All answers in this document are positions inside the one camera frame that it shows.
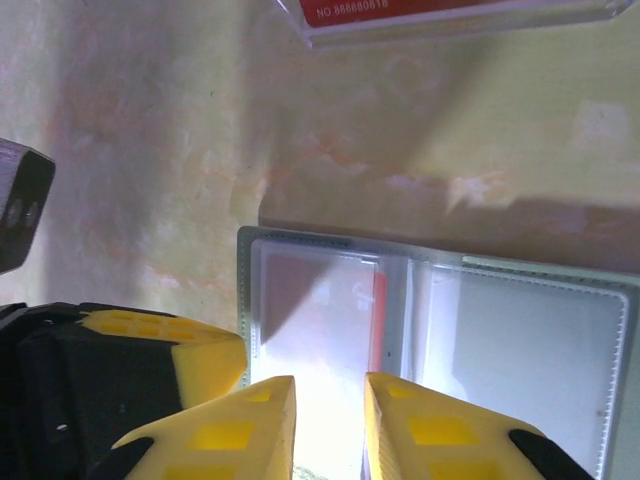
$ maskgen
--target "red card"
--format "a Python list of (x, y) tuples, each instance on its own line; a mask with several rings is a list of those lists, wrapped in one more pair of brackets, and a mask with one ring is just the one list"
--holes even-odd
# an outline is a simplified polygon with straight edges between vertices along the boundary
[(498, 1), (501, 0), (300, 0), (300, 4), (310, 26), (328, 27)]

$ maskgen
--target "printed serial number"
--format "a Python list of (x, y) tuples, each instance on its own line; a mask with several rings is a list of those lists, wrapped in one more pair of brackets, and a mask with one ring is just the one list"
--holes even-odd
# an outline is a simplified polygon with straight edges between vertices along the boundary
[(389, 7), (389, 0), (359, 0), (357, 2), (340, 3), (331, 7), (318, 8), (318, 18), (326, 18), (349, 13), (370, 12)]

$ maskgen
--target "card holder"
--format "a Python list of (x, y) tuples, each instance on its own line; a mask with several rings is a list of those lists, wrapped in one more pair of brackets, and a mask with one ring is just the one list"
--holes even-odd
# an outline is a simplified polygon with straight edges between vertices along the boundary
[(296, 377), (299, 478), (364, 475), (363, 379), (384, 371), (534, 424), (604, 479), (638, 312), (637, 287), (618, 280), (244, 227), (244, 381)]

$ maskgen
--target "beige surface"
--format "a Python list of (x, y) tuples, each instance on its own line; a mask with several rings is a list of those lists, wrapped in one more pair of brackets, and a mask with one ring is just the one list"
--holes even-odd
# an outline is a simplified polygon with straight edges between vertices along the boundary
[(1, 302), (234, 328), (258, 221), (640, 270), (640, 9), (309, 52), (274, 3), (0, 3), (0, 136), (59, 167)]

